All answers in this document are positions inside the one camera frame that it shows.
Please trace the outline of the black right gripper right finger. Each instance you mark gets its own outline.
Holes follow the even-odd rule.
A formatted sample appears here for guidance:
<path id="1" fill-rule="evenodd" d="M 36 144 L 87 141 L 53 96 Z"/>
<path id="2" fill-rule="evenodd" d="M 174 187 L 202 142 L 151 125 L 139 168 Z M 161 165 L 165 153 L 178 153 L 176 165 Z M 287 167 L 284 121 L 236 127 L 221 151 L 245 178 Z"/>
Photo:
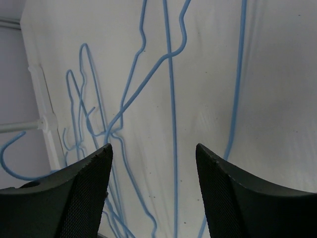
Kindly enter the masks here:
<path id="1" fill-rule="evenodd" d="M 317 195 L 259 178 L 203 144 L 196 165 L 212 238 L 315 238 Z"/>

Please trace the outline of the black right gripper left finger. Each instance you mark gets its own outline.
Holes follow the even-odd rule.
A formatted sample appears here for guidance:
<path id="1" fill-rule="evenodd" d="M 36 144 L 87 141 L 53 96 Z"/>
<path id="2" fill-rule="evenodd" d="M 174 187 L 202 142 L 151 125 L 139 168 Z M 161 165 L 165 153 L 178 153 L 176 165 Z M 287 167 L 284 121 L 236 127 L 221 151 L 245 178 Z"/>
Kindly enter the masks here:
<path id="1" fill-rule="evenodd" d="M 1 189 L 0 236 L 98 237 L 112 160 L 112 146 L 106 144 L 49 176 Z"/>

